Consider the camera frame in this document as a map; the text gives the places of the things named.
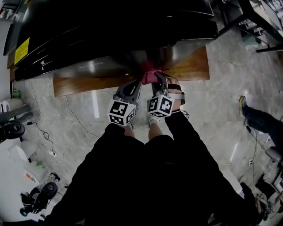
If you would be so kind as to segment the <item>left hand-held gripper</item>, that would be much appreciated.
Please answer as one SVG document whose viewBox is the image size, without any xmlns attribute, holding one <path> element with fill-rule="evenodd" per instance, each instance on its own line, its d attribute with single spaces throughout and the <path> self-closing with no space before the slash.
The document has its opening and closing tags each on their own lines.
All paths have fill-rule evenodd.
<svg viewBox="0 0 283 226">
<path fill-rule="evenodd" d="M 142 82 L 131 80 L 121 85 L 109 103 L 107 116 L 110 123 L 127 126 L 136 115 Z"/>
</svg>

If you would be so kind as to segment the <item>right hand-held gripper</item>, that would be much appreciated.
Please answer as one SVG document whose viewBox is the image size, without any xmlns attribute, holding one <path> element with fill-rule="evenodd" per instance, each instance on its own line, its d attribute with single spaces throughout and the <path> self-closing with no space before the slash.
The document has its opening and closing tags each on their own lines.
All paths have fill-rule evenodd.
<svg viewBox="0 0 283 226">
<path fill-rule="evenodd" d="M 156 117 L 168 117 L 172 113 L 174 100 L 168 97 L 169 75 L 163 72 L 154 72 L 157 81 L 151 83 L 153 96 L 147 101 L 148 114 Z"/>
</svg>

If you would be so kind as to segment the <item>person's right hand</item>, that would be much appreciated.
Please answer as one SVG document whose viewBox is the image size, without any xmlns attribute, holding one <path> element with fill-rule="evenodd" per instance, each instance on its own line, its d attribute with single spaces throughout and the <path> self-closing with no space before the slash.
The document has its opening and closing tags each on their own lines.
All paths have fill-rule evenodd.
<svg viewBox="0 0 283 226">
<path fill-rule="evenodd" d="M 177 79 L 173 77 L 167 77 L 166 80 L 168 84 L 168 97 L 174 100 L 172 113 L 180 112 L 181 105 L 185 103 L 184 92 L 181 90 Z"/>
</svg>

